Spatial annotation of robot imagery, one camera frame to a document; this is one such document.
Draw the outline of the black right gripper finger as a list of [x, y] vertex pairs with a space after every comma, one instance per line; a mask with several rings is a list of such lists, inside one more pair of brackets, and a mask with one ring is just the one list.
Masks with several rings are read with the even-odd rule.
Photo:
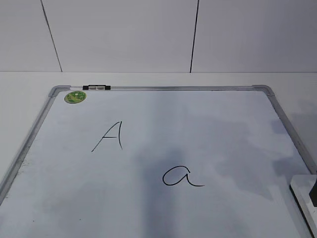
[[317, 207], [317, 180], [315, 181], [311, 191], [309, 192], [309, 197], [314, 207]]

